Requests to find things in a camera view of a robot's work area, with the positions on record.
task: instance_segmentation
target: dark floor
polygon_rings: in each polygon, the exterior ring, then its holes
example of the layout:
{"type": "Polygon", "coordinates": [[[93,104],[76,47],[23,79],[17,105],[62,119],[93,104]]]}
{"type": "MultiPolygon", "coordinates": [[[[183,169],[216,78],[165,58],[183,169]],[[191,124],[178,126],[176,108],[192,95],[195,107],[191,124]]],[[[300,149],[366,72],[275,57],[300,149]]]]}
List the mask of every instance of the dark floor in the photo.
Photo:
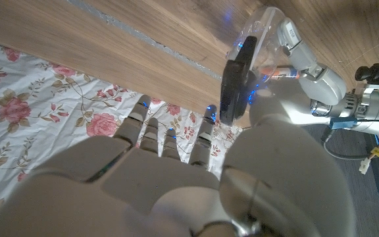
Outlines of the dark floor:
{"type": "MultiPolygon", "coordinates": [[[[305,126],[314,138],[320,139],[325,125],[305,126]]],[[[346,155],[366,153],[365,137],[360,132],[339,130],[329,141],[333,151],[346,155]]],[[[353,203],[357,216],[358,237],[379,237],[379,195],[375,185],[374,174],[369,168],[366,175],[358,169],[360,161],[337,160],[340,165],[353,196],[353,203]]]]}

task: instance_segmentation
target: floral bedsheet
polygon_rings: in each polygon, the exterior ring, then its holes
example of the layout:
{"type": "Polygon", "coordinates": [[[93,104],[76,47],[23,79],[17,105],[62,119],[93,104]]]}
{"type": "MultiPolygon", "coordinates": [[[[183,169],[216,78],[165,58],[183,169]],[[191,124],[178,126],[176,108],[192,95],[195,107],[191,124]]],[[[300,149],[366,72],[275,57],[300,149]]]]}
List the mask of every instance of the floral bedsheet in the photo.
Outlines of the floral bedsheet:
{"type": "MultiPolygon", "coordinates": [[[[89,136],[112,136],[140,96],[0,46],[0,208],[24,177],[54,154],[89,136]]],[[[151,117],[160,123],[159,152],[162,134],[174,128],[179,153],[187,162],[202,115],[152,99],[146,122],[151,117]]],[[[210,164],[215,175],[220,175],[224,154],[241,131],[215,124],[210,164]]]]}

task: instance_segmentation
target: robot finger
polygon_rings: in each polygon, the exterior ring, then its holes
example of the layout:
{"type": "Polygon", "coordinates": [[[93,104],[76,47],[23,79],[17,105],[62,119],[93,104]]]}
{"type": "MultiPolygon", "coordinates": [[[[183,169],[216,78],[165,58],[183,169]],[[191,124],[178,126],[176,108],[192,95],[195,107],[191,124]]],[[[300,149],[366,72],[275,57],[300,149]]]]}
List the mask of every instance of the robot finger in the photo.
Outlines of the robot finger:
{"type": "Polygon", "coordinates": [[[197,165],[204,169],[209,168],[210,148],[213,128],[216,122],[216,112],[216,106],[209,105],[207,107],[188,164],[197,165]]]}
{"type": "Polygon", "coordinates": [[[155,118],[151,118],[145,129],[143,139],[141,140],[140,149],[151,151],[157,155],[157,132],[159,122],[155,118]]]}
{"type": "Polygon", "coordinates": [[[149,106],[150,97],[142,95],[113,137],[126,140],[131,146],[135,146],[149,106]]]}
{"type": "Polygon", "coordinates": [[[169,128],[164,137],[163,157],[169,157],[181,161],[177,146],[176,146],[176,133],[173,128],[169,128]]]}

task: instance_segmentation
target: wooden table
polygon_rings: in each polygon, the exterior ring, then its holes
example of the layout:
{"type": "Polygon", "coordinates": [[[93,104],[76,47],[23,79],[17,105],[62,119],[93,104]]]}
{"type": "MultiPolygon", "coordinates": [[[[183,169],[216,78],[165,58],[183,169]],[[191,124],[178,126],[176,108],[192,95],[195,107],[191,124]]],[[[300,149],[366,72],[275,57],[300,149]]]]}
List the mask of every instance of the wooden table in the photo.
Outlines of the wooden table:
{"type": "MultiPolygon", "coordinates": [[[[221,75],[229,46],[263,4],[282,9],[318,60],[339,73],[349,89],[359,66],[379,63],[379,0],[84,2],[187,61],[65,0],[0,1],[0,44],[198,113],[218,105],[220,80],[188,62],[221,75]]],[[[239,121],[248,124],[246,118],[239,121]]]]}

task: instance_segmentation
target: white robotic hand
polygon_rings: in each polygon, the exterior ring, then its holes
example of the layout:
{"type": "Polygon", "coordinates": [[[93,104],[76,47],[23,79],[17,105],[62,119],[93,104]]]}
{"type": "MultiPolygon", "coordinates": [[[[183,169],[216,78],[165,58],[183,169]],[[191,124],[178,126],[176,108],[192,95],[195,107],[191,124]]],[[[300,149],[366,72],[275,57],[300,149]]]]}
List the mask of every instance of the white robotic hand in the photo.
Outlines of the white robotic hand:
{"type": "Polygon", "coordinates": [[[0,236],[354,235],[343,174],[305,131],[280,119],[245,130],[218,181],[205,170],[215,107],[189,165],[173,130],[158,157],[155,119],[134,147],[149,103],[141,97],[112,138],[89,138],[31,172],[0,210],[0,236]]]}

